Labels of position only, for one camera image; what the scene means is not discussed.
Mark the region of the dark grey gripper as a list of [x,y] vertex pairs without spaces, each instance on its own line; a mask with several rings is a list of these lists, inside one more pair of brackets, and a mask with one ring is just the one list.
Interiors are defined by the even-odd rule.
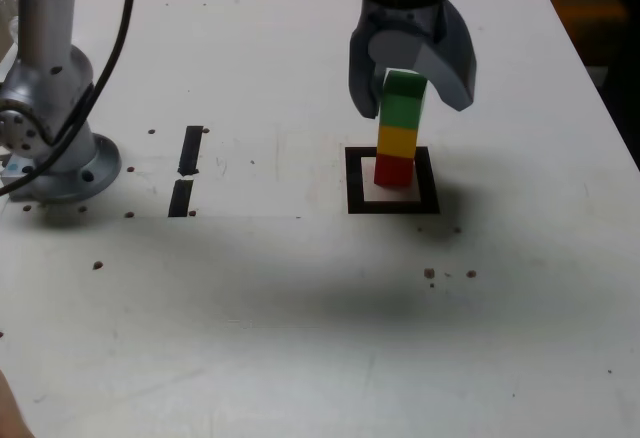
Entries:
[[413,71],[427,79],[440,99],[456,111],[473,104],[475,52],[464,19],[448,1],[397,9],[362,0],[349,45],[348,86],[364,118],[378,116],[385,67]]

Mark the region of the person's hand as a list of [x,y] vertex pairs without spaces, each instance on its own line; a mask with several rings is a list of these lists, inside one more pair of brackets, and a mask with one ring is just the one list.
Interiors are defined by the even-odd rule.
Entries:
[[34,438],[3,372],[0,372],[0,437]]

